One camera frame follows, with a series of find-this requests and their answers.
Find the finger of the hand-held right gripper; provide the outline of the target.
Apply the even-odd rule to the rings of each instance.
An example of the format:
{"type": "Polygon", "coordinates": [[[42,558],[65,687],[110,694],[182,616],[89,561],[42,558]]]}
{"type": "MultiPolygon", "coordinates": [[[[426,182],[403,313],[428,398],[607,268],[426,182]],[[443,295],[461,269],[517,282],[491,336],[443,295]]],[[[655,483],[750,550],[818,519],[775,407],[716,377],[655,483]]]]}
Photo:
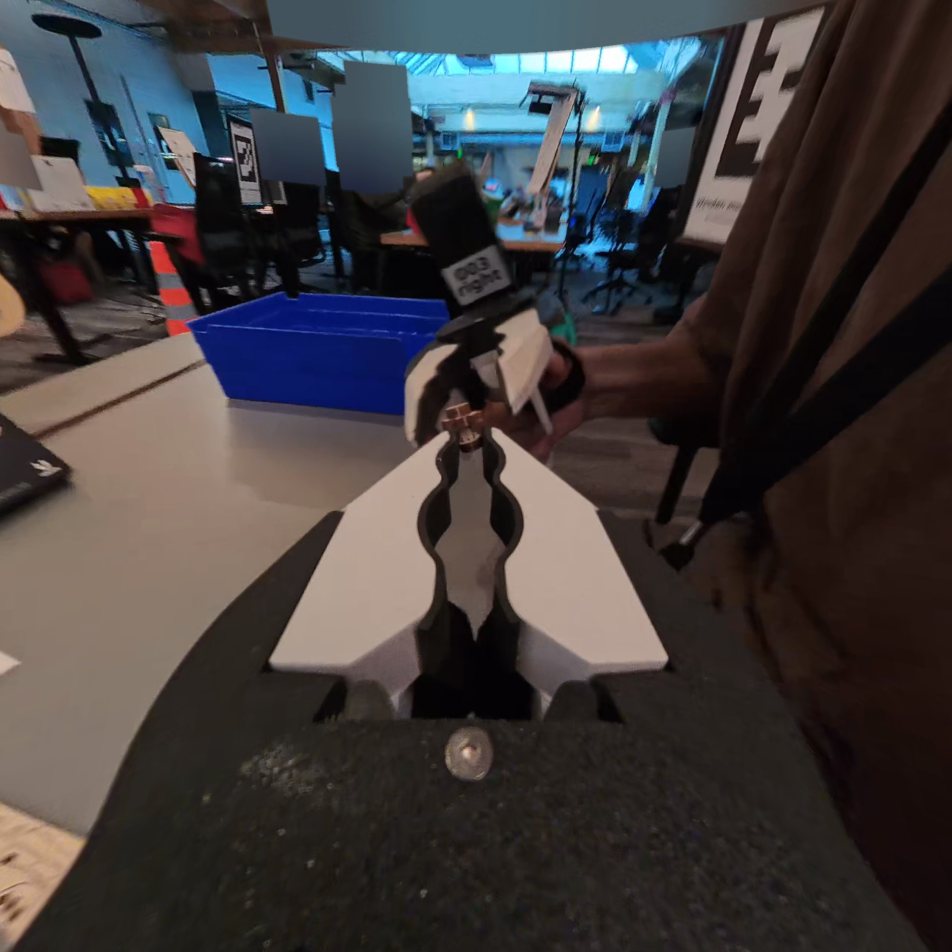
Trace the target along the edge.
{"type": "Polygon", "coordinates": [[[457,351],[454,344],[430,344],[407,368],[404,383],[404,431],[408,442],[420,448],[441,430],[441,418],[451,387],[441,381],[440,367],[457,351]]]}
{"type": "Polygon", "coordinates": [[[506,387],[499,369],[501,351],[486,351],[473,358],[473,369],[482,386],[482,418],[509,419],[511,407],[506,387]]]}

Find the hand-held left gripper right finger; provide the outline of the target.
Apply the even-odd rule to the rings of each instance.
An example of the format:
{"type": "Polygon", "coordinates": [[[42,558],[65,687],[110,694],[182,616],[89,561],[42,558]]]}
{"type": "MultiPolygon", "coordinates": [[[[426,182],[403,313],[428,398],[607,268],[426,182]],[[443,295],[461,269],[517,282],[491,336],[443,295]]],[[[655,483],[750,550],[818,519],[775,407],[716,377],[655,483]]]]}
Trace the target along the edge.
{"type": "Polygon", "coordinates": [[[541,714],[565,684],[657,673],[668,653],[599,510],[500,431],[483,436],[493,571],[482,650],[541,714]]]}

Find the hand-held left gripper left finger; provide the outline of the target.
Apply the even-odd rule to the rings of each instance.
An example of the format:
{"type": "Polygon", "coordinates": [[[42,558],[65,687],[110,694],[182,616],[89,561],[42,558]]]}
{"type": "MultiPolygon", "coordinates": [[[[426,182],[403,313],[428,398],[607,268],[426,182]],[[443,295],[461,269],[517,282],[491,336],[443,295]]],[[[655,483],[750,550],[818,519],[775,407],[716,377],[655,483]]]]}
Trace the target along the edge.
{"type": "Polygon", "coordinates": [[[281,673],[379,684],[399,716],[423,673],[418,630],[446,601],[453,439],[440,434],[348,504],[269,657],[281,673]]]}

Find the small brass fitting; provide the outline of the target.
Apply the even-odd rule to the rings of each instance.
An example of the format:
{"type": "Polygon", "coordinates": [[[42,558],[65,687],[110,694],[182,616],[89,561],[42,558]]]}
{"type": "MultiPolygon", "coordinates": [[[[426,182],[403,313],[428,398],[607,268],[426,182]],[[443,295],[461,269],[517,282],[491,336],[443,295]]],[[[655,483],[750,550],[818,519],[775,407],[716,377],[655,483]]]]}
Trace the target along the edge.
{"type": "Polygon", "coordinates": [[[451,403],[440,419],[443,431],[457,444],[461,453],[471,454],[482,448],[484,421],[482,411],[466,401],[451,403]]]}

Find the person's right forearm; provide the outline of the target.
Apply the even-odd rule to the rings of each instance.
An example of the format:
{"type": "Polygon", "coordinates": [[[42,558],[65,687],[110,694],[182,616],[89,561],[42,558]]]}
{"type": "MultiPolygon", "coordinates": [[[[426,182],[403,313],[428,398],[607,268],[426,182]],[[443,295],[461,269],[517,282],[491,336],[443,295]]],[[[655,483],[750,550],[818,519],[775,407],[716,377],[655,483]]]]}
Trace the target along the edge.
{"type": "Polygon", "coordinates": [[[697,415],[736,435],[730,380],[743,323],[739,300],[709,292],[664,339],[580,349],[587,382],[573,409],[582,422],[697,415]]]}

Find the grey desk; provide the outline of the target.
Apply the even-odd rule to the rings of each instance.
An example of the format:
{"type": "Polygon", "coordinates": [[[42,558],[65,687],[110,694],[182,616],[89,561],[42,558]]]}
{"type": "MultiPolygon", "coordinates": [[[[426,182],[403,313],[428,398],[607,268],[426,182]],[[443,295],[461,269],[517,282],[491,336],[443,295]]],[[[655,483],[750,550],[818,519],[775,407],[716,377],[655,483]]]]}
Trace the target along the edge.
{"type": "Polygon", "coordinates": [[[231,402],[189,335],[2,397],[73,480],[2,520],[2,803],[89,832],[217,616],[411,453],[399,416],[231,402]]]}

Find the person's right hand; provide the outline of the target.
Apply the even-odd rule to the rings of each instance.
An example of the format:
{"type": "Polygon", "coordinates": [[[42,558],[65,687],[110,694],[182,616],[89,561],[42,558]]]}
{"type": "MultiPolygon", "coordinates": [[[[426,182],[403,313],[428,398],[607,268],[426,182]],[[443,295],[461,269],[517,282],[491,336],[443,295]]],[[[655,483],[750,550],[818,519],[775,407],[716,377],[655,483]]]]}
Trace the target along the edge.
{"type": "Polygon", "coordinates": [[[555,344],[552,356],[541,375],[540,392],[548,399],[577,372],[585,375],[585,385],[575,394],[575,399],[556,412],[549,413],[549,425],[530,406],[513,413],[503,402],[490,402],[483,413],[483,422],[506,433],[515,443],[542,463],[547,463],[555,447],[573,430],[589,418],[589,403],[594,396],[599,363],[597,347],[571,348],[555,344]]]}

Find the blue plastic bin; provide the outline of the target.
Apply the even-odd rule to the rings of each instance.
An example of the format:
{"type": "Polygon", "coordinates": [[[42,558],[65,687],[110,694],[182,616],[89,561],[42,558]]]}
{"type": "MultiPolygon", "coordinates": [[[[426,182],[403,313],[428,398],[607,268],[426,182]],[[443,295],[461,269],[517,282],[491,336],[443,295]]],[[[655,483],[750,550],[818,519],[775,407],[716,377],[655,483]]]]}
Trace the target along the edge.
{"type": "Polygon", "coordinates": [[[442,299],[276,293],[188,328],[227,398],[402,416],[406,370],[448,321],[442,299]]]}

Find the small marker poster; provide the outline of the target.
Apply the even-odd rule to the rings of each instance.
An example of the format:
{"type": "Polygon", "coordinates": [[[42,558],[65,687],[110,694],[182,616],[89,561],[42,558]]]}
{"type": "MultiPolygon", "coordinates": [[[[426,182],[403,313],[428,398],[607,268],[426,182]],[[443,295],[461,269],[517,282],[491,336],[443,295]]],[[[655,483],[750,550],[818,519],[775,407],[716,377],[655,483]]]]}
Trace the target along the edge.
{"type": "Polygon", "coordinates": [[[231,113],[226,114],[225,121],[231,141],[232,159],[241,203],[248,207],[264,207],[267,200],[263,195],[253,127],[250,122],[231,113]]]}

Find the black office chair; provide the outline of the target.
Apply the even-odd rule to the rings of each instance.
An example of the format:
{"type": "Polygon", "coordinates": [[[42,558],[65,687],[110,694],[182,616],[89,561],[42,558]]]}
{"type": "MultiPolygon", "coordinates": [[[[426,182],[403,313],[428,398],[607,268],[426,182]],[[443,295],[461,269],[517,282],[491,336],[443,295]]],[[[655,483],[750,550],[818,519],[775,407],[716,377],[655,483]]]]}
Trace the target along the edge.
{"type": "Polygon", "coordinates": [[[256,260],[233,162],[193,154],[195,225],[208,293],[216,308],[254,297],[256,260]]]}

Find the orange traffic cone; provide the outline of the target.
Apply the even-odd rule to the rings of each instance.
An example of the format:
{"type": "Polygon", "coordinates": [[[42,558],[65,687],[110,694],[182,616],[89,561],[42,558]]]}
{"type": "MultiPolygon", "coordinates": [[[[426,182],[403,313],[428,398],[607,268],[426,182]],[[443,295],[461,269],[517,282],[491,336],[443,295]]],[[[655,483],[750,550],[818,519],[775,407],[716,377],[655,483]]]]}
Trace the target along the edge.
{"type": "Polygon", "coordinates": [[[199,316],[198,311],[166,244],[149,240],[148,245],[169,337],[187,334],[189,323],[199,316]]]}

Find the large marker board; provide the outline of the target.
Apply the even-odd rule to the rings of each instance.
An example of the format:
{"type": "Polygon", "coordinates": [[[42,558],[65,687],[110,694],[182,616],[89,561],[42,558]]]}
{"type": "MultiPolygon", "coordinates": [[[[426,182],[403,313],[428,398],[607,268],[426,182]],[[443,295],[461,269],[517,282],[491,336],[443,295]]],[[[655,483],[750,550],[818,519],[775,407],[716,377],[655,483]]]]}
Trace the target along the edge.
{"type": "Polygon", "coordinates": [[[697,143],[700,162],[680,234],[685,243],[726,243],[831,7],[805,7],[744,25],[720,71],[711,121],[697,143]]]}

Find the red bag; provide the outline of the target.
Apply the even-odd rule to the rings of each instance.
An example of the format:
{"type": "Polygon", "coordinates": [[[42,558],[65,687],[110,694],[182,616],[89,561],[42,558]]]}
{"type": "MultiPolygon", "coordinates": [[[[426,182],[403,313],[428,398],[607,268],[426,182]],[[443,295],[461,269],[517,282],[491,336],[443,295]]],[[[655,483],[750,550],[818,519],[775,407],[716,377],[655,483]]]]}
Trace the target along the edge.
{"type": "Polygon", "coordinates": [[[87,303],[96,292],[86,268],[71,258],[41,258],[37,268],[47,290],[57,304],[87,303]]]}

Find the dark wooden table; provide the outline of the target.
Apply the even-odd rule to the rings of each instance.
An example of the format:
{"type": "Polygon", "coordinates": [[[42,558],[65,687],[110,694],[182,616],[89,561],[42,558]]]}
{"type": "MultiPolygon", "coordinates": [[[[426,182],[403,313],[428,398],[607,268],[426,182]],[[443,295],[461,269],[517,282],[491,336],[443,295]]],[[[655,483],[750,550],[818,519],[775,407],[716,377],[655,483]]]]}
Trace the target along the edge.
{"type": "Polygon", "coordinates": [[[35,310],[42,318],[57,346],[54,353],[41,354],[36,363],[62,364],[69,367],[85,366],[99,357],[90,348],[111,339],[102,334],[81,341],[60,313],[54,298],[43,282],[30,250],[30,240],[40,226],[83,229],[101,229],[116,232],[125,251],[132,256],[134,272],[142,292],[157,297],[158,284],[149,253],[152,234],[151,214],[154,208],[115,208],[37,212],[28,209],[1,212],[2,250],[9,256],[20,279],[18,290],[26,292],[28,310],[35,310]]]}

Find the black floor lamp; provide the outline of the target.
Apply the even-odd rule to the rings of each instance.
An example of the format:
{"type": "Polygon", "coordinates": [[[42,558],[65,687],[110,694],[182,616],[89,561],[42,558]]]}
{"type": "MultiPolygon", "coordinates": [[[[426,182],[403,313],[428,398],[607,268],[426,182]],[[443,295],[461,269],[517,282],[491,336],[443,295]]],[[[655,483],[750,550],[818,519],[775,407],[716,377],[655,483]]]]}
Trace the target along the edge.
{"type": "Polygon", "coordinates": [[[34,13],[30,18],[40,30],[68,41],[88,93],[85,102],[90,123],[108,165],[117,171],[115,182],[118,186],[141,188],[142,183],[135,175],[134,160],[128,149],[118,113],[101,98],[81,48],[82,41],[100,39],[101,28],[89,21],[60,13],[34,13]]]}

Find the white cardboard box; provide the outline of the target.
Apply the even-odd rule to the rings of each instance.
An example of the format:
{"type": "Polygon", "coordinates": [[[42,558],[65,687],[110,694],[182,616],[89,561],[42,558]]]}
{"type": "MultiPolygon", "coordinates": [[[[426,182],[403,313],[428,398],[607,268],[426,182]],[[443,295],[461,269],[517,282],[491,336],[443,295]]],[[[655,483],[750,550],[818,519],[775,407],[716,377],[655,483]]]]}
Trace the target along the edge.
{"type": "Polygon", "coordinates": [[[37,155],[31,156],[31,160],[41,184],[40,189],[28,189],[30,208],[34,212],[95,210],[75,160],[37,155]]]}

